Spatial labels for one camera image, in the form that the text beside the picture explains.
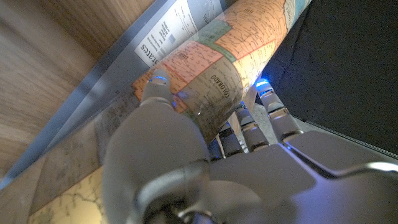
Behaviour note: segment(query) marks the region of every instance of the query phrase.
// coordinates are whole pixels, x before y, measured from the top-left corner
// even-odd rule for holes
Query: blue led light
[[[261,82],[256,83],[256,87],[259,87],[261,85],[268,84],[268,83],[269,83],[268,80],[261,80]]]
[[[159,79],[161,79],[161,80],[166,80],[166,78],[165,77],[161,77],[161,76],[155,76],[155,78],[159,78]]]

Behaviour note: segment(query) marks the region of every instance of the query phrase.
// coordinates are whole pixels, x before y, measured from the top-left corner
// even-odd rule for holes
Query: wooden floor
[[[0,0],[0,178],[154,0]]]

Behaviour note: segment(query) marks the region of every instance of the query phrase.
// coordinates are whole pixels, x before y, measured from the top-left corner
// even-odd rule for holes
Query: black fabric
[[[262,76],[289,111],[398,154],[397,1],[313,0]]]

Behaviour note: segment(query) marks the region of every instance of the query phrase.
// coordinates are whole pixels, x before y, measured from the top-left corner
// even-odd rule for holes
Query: map
[[[140,100],[154,70],[165,70],[175,109],[191,118],[211,141],[308,3],[239,0],[137,79],[132,84],[134,95]],[[129,110],[138,102],[123,105],[118,110]],[[101,123],[97,128],[113,132],[112,127]],[[110,134],[102,138],[107,141]],[[102,170],[96,169],[39,208],[28,223],[108,223],[101,197]]]
[[[206,142],[257,80],[309,0],[239,0],[133,84],[136,96],[155,69],[171,80],[176,110]]]
[[[29,217],[29,224],[105,224],[102,167],[85,177]]]

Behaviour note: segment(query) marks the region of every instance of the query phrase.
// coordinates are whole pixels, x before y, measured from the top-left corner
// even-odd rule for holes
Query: rolled paper
[[[138,78],[132,84],[135,95],[141,100],[154,70],[165,70],[175,109],[210,142],[309,3],[238,0]]]

